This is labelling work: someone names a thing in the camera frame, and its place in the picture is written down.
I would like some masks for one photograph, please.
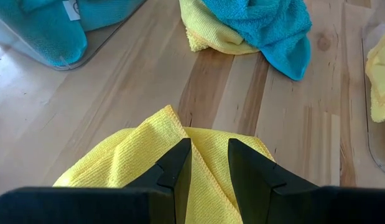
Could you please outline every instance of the yellow microfiber towel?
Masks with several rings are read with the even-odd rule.
[[[236,138],[274,160],[255,137],[183,128],[166,106],[137,128],[106,138],[54,183],[62,187],[124,187],[183,138],[192,140],[192,176],[186,223],[242,223],[228,167],[228,139]]]
[[[371,87],[371,116],[373,121],[385,121],[385,34],[369,51],[366,74]]]
[[[211,47],[225,54],[249,54],[259,50],[210,12],[202,0],[180,0],[181,18],[187,29],[191,50]]]

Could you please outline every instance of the blue microfiber towel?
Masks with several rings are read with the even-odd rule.
[[[116,24],[127,19],[144,1],[78,0],[80,24],[85,31]]]
[[[30,12],[40,7],[47,6],[55,1],[61,0],[20,0],[19,6],[24,12]]]
[[[32,1],[45,4],[43,0],[29,2]],[[15,31],[47,63],[64,66],[77,62],[83,56],[87,47],[86,35],[78,21],[69,20],[61,1],[50,1],[38,9],[33,5],[23,6],[22,3],[25,2],[0,0],[0,20]],[[6,41],[3,38],[5,32],[6,30],[0,30],[0,41]]]
[[[203,0],[214,15],[261,50],[269,63],[301,80],[310,61],[310,16],[303,0]]]

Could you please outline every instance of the wood grain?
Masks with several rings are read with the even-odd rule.
[[[371,10],[305,2],[312,60],[301,82],[261,54],[191,52],[169,0],[148,0],[77,70],[0,46],[0,194],[51,185],[98,142],[167,104],[185,126],[261,138],[280,165],[315,184],[385,187],[366,134],[359,31]]]

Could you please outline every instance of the microfiber towel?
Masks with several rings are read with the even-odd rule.
[[[0,0],[0,19],[31,46],[45,61],[53,66],[77,62],[87,47],[85,33],[77,21],[70,21],[61,1],[52,1],[39,10],[26,7],[15,0]],[[5,38],[0,29],[0,42]]]
[[[145,0],[78,0],[80,24],[85,31],[124,21]]]
[[[368,52],[365,72],[371,81],[371,117],[374,122],[385,121],[385,34]]]
[[[310,61],[310,16],[303,0],[203,0],[224,24],[261,50],[269,63],[301,80]]]
[[[239,139],[274,159],[255,137],[183,128],[170,106],[137,128],[120,130],[100,142],[62,174],[54,186],[124,187],[183,138],[192,140],[192,176],[185,223],[242,223],[228,167],[228,139]]]
[[[193,52],[211,47],[225,54],[248,54],[258,51],[233,29],[210,12],[202,0],[180,0],[181,19]]]

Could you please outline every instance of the folded towel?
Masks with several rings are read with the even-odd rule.
[[[62,66],[82,57],[87,47],[85,33],[79,22],[69,20],[61,1],[27,12],[22,7],[35,9],[20,6],[15,0],[0,0],[0,19],[47,63]],[[14,39],[6,32],[0,27],[0,43],[12,45]]]
[[[310,61],[310,16],[303,0],[203,0],[219,20],[261,50],[269,63],[301,80]]]
[[[124,187],[183,138],[192,140],[192,176],[185,223],[242,223],[228,167],[228,139],[237,138],[273,160],[249,136],[183,128],[170,106],[137,128],[106,138],[54,184],[63,187]]]
[[[235,55],[258,51],[246,43],[236,31],[219,21],[202,0],[180,0],[180,9],[192,51],[208,47]]]

